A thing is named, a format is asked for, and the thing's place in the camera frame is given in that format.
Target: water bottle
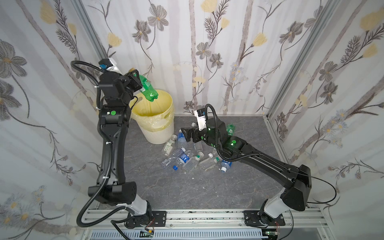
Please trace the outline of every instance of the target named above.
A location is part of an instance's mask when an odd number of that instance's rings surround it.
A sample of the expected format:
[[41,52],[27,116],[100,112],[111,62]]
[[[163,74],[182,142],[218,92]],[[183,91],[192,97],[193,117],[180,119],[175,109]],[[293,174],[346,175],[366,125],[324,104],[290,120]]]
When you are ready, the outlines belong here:
[[221,172],[226,172],[228,169],[230,169],[231,165],[232,165],[232,162],[228,162],[226,160],[223,160],[221,162],[221,169],[220,169]]
[[172,152],[172,150],[174,149],[175,147],[175,141],[177,140],[177,136],[176,135],[172,135],[170,137],[170,139],[168,140],[168,142],[166,142],[166,144],[164,145],[164,148],[162,150],[162,152],[164,153],[165,156],[169,156],[169,154]]
[[228,124],[228,126],[227,126],[227,132],[228,132],[228,135],[233,136],[233,133],[235,132],[235,125],[233,125],[233,124]]
[[203,144],[201,143],[201,141],[195,142],[194,147],[195,147],[195,152],[203,151]]
[[186,150],[185,153],[183,153],[177,160],[175,165],[173,166],[173,169],[177,171],[181,166],[183,166],[189,158],[193,155],[193,152],[191,150]]
[[179,147],[187,147],[187,140],[185,139],[184,134],[181,132],[181,129],[177,135],[177,143],[179,144]]
[[185,148],[180,148],[176,150],[169,158],[164,159],[161,162],[161,165],[163,166],[164,169],[166,169],[168,166],[171,166],[173,162],[176,162],[181,155],[183,155],[185,152]]
[[145,96],[145,98],[153,102],[153,100],[157,99],[159,97],[159,94],[157,91],[152,87],[151,83],[148,81],[148,79],[142,75],[139,75],[141,84],[143,87],[140,89],[140,92]]
[[204,153],[198,152],[196,156],[192,157],[189,161],[187,161],[183,165],[183,169],[186,170],[187,172],[192,171],[198,164],[199,160],[204,157]]
[[208,154],[208,158],[199,162],[199,166],[205,171],[215,167],[221,161],[220,157],[217,156],[216,149],[212,153]]

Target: trash can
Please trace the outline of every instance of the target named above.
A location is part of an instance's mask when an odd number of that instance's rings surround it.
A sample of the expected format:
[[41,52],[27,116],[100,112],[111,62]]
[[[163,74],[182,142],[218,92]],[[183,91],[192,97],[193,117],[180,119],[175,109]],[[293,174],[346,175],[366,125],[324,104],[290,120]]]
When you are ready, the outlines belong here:
[[[159,97],[153,102],[148,101],[142,93],[136,95],[142,99],[133,107],[131,118],[136,120],[148,142],[163,144],[170,139],[175,131],[175,107],[169,93],[163,90],[156,91]],[[129,106],[132,107],[135,101],[136,99],[133,99]]]

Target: floral wallpaper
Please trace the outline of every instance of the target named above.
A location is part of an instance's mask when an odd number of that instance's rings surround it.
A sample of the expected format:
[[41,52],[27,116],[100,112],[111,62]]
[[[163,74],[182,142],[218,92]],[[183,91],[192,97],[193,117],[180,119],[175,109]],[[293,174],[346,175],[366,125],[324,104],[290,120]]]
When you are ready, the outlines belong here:
[[[335,186],[318,207],[339,240],[382,238],[383,7],[341,1],[270,116],[290,160]],[[313,180],[311,200],[333,195]]]
[[82,0],[108,56],[177,114],[266,114],[324,0]]
[[[111,39],[110,48],[116,45]],[[4,239],[81,236],[76,216],[98,175],[102,142],[92,81],[71,69],[72,60],[98,62],[70,2],[1,2]],[[93,69],[84,70],[98,76]]]

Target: blue bottle label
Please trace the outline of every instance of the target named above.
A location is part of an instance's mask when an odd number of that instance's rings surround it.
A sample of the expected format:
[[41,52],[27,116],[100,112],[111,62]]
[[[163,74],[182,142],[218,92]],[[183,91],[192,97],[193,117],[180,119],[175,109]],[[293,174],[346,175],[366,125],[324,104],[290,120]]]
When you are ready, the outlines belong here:
[[223,160],[222,162],[225,162],[225,163],[228,164],[229,166],[232,165],[232,162],[228,162],[228,161],[226,161],[226,160]]
[[187,162],[187,161],[189,160],[189,157],[188,157],[186,154],[184,154],[184,153],[183,153],[183,155],[181,155],[180,158],[181,158],[181,160],[184,161],[184,163]]
[[183,134],[182,132],[179,132],[179,134],[177,135],[177,139],[180,139],[180,138],[182,138],[182,137],[185,138],[185,137],[184,137],[184,134]]

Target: gray tabletop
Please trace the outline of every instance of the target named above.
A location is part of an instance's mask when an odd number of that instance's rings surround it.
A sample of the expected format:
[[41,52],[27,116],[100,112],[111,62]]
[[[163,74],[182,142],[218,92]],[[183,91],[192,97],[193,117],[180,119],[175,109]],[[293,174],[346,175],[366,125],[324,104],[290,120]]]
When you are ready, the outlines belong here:
[[[236,126],[235,136],[256,149],[279,159],[262,117],[220,117]],[[175,117],[175,133],[189,127],[195,117]],[[136,121],[132,120],[125,144],[124,170],[126,182],[137,183],[137,193],[148,200],[152,209],[231,209],[260,208],[265,199],[274,196],[282,186],[255,168],[240,162],[222,173],[219,167],[190,173],[163,169],[163,144],[154,145],[145,139]],[[205,155],[212,147],[203,144]],[[114,207],[101,205],[100,209]]]

